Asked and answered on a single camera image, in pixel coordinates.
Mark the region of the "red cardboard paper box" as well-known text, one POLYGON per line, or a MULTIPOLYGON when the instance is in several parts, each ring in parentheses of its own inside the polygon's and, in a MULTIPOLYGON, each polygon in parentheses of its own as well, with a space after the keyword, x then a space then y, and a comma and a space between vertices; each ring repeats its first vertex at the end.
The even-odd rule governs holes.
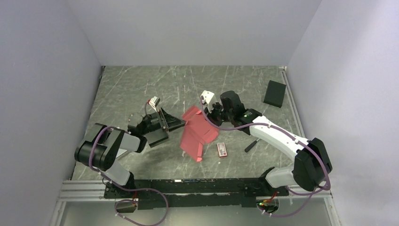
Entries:
POLYGON ((185 121, 180 148, 196 162, 202 161, 203 145, 209 144, 218 136, 218 129, 211 126, 201 110, 191 106, 182 115, 185 121))

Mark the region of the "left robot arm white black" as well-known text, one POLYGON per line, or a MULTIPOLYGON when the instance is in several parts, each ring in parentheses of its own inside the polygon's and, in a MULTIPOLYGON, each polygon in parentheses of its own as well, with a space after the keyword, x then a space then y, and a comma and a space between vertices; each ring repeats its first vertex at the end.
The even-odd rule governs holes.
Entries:
POLYGON ((99 173, 113 184, 124 198, 136 189, 132 172, 118 161, 120 151, 140 153, 146 145, 155 147, 169 138, 169 132, 185 126, 185 121, 168 114, 163 108, 146 114, 135 124, 129 123, 126 130, 95 123, 77 146, 74 159, 99 173))

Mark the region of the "black box near left arm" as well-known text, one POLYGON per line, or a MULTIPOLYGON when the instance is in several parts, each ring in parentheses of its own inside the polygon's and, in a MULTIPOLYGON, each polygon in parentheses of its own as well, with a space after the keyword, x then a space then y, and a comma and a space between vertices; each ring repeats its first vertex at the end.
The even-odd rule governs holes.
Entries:
POLYGON ((155 131, 147 133, 145 137, 150 148, 153 148, 166 142, 169 138, 169 135, 163 129, 157 129, 155 131))

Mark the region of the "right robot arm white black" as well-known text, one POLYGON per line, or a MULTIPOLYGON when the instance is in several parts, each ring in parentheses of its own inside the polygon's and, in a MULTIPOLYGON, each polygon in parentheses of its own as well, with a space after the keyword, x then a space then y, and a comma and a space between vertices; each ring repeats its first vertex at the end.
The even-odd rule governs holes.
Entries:
POLYGON ((273 123, 259 111, 246 108, 234 91, 226 91, 217 100, 214 93, 203 91, 200 96, 205 119, 224 131, 239 130, 263 140, 286 155, 292 164, 282 168, 271 167, 260 176, 259 189, 271 195, 280 187, 298 185, 307 195, 330 190, 329 173, 332 164, 324 143, 306 139, 273 123))

